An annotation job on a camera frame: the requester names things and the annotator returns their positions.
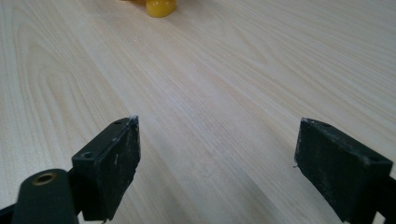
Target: screw hole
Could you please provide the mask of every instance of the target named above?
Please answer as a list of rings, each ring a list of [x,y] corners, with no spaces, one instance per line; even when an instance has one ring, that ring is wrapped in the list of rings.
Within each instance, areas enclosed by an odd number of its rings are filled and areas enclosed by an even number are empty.
[[[36,177],[33,180],[33,185],[35,186],[41,186],[41,185],[46,185],[49,182],[52,182],[56,178],[56,173],[45,173],[43,175],[40,175]]]
[[[83,157],[83,158],[90,158],[91,156],[92,156],[91,152],[84,152],[81,154],[81,157]]]

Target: wooden table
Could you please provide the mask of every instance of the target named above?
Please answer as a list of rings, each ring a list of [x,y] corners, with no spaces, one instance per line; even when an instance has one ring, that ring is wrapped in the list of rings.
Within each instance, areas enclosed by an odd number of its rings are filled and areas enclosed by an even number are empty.
[[[293,168],[300,118],[396,161],[395,71],[393,0],[1,1],[0,206],[138,115],[111,223],[340,223]]]

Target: yellow cup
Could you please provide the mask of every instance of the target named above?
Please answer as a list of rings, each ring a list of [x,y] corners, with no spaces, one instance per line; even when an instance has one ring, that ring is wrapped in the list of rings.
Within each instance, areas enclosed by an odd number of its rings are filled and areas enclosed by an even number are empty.
[[[176,9],[176,0],[147,0],[146,11],[152,17],[165,17]]]

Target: black plastic part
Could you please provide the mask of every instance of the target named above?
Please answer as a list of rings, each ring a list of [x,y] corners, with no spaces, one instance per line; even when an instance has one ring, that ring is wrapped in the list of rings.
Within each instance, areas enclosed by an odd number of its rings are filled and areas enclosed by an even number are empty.
[[[373,222],[392,161],[313,119],[301,120],[294,159],[342,221]]]
[[[74,210],[67,172],[47,170],[30,176],[21,184],[12,223],[78,223]]]
[[[1,224],[11,223],[12,215],[14,214],[14,207],[15,207],[15,204],[12,204],[12,205],[0,210],[0,223]]]
[[[396,223],[396,180],[388,178],[378,190],[378,212],[386,218],[385,224]]]
[[[70,179],[85,220],[112,219],[140,161],[138,117],[120,119],[72,158]]]

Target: yellow toy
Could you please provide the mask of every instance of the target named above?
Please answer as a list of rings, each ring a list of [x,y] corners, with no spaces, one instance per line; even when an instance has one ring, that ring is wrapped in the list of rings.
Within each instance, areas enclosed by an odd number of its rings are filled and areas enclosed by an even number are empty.
[[[176,9],[176,0],[147,0],[146,11],[152,17],[165,17]]]

